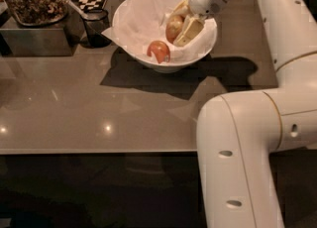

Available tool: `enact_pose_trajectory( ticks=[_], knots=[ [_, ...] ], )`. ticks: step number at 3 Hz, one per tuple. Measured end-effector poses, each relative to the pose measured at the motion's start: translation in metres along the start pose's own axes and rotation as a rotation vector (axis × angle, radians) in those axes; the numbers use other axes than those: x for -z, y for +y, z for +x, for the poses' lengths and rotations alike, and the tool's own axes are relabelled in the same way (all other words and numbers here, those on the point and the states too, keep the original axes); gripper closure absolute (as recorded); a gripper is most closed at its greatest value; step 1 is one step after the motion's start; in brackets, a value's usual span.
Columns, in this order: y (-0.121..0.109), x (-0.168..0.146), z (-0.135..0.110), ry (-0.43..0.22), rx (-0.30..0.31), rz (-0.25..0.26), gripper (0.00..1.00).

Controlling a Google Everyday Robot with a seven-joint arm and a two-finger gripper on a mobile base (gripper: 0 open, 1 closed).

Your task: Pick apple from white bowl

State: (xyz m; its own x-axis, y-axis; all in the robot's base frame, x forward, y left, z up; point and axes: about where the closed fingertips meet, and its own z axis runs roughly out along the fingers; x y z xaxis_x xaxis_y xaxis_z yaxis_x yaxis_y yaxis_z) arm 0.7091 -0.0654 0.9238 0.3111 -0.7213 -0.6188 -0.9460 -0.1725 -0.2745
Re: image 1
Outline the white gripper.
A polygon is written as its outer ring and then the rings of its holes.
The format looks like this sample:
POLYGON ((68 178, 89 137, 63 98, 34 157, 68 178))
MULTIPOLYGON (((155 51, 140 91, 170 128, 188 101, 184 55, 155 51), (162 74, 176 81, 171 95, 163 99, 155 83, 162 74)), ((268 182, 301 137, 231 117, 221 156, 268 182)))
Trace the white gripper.
MULTIPOLYGON (((182 0, 170 13, 170 17, 185 18, 191 12, 206 18, 214 18, 226 6, 225 0, 182 0)), ((204 28, 205 21, 195 16, 187 16, 180 34, 173 44, 184 47, 189 44, 204 28)))

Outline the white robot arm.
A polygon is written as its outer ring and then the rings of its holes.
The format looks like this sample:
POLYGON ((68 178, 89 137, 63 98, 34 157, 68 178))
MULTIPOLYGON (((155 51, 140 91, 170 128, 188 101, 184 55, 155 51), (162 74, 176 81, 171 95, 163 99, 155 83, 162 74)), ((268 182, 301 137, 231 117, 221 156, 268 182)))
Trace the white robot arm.
MULTIPOLYGON (((229 0, 189 0, 216 16, 229 0)), ((304 0, 258 0, 275 89, 218 95, 196 143, 208 228, 284 228, 269 154, 317 143, 317 23, 304 0)))

